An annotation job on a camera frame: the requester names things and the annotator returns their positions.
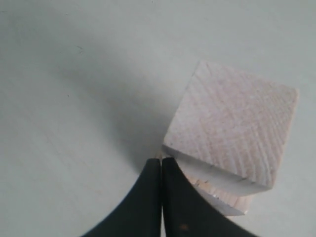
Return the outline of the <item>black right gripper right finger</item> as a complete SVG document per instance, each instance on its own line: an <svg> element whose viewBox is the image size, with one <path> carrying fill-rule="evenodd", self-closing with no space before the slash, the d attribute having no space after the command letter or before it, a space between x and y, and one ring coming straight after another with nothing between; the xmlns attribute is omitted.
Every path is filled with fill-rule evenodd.
<svg viewBox="0 0 316 237"><path fill-rule="evenodd" d="M161 163L162 207L167 237L252 237L213 208L194 189L174 158Z"/></svg>

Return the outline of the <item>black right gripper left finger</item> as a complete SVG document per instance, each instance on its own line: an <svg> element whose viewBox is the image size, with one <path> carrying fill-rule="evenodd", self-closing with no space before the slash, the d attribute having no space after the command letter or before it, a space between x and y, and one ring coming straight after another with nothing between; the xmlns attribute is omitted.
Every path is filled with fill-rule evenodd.
<svg viewBox="0 0 316 237"><path fill-rule="evenodd" d="M161 164L150 158L122 202L85 237L159 237Z"/></svg>

